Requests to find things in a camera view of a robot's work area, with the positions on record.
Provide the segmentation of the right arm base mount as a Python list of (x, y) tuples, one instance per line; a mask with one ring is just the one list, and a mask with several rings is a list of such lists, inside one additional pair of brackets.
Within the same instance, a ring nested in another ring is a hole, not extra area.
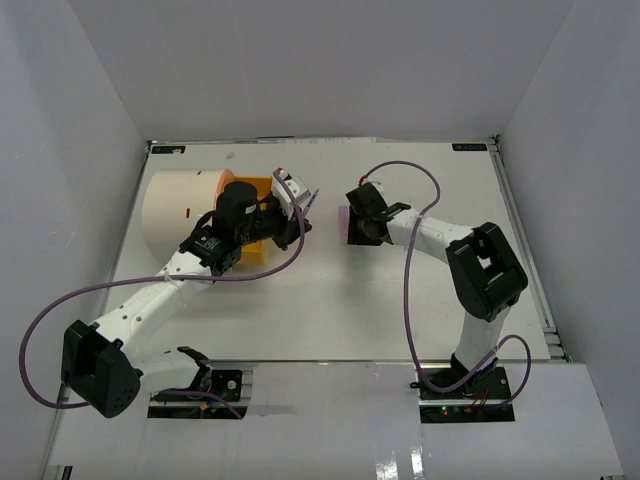
[(481, 424), (515, 421), (512, 405), (499, 407), (511, 396), (504, 367), (495, 367), (472, 384), (449, 393), (428, 389), (419, 380), (410, 387), (417, 391), (422, 424)]

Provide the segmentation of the yellow bottom drawer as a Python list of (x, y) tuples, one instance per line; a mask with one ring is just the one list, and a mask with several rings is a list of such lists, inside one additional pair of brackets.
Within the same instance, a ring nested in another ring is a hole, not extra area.
[[(272, 190), (273, 181), (268, 176), (237, 176), (236, 179), (254, 186), (259, 200), (266, 197)], [(261, 240), (244, 246), (239, 264), (241, 266), (265, 266), (268, 263), (271, 245), (271, 241)]]

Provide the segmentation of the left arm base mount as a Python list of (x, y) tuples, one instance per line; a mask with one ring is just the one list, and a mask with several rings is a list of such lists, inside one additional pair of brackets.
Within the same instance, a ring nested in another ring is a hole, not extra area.
[(241, 420), (252, 396), (256, 364), (217, 363), (197, 386), (180, 394), (154, 393), (147, 417), (172, 420)]

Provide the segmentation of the thin blue ballpoint pen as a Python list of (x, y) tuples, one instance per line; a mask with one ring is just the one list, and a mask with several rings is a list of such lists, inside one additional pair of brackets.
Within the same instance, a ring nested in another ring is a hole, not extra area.
[(306, 218), (306, 216), (309, 214), (314, 202), (316, 201), (318, 194), (319, 194), (319, 188), (317, 188), (311, 195), (307, 205), (305, 206), (304, 210), (302, 211), (302, 215), (303, 217)]

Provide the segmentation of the pink highlighter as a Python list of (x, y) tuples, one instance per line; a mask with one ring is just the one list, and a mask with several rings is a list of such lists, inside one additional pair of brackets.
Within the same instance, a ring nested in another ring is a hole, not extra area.
[(340, 238), (343, 243), (348, 242), (349, 232), (349, 207), (347, 205), (341, 205), (338, 209), (339, 217), (339, 232)]

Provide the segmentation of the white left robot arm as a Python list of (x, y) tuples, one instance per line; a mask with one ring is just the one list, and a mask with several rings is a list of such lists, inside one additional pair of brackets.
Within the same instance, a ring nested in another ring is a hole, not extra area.
[(143, 347), (191, 297), (208, 289), (241, 259), (246, 245), (272, 240), (282, 250), (312, 226), (299, 210), (309, 199), (297, 177), (276, 173), (264, 198), (240, 180), (224, 186), (215, 207), (198, 219), (159, 273), (114, 310), (90, 324), (74, 322), (63, 339), (63, 383), (106, 418), (124, 412), (141, 392), (211, 394), (208, 358), (180, 346), (146, 356)]

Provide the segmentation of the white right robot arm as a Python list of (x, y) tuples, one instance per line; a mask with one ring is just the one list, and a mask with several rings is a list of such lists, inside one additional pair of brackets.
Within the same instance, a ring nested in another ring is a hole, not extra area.
[[(487, 372), (512, 335), (502, 328), (511, 308), (528, 287), (528, 277), (501, 228), (491, 222), (478, 227), (437, 220), (424, 211), (396, 202), (389, 205), (378, 187), (362, 183), (346, 194), (349, 202), (347, 243), (397, 245), (406, 249), (403, 270), (403, 317), (417, 388), (439, 394), (456, 392), (472, 399), (488, 385)], [(449, 267), (454, 290), (464, 309), (459, 343), (451, 355), (451, 385), (441, 386), (425, 376), (414, 344), (410, 320), (410, 271), (414, 252)]]

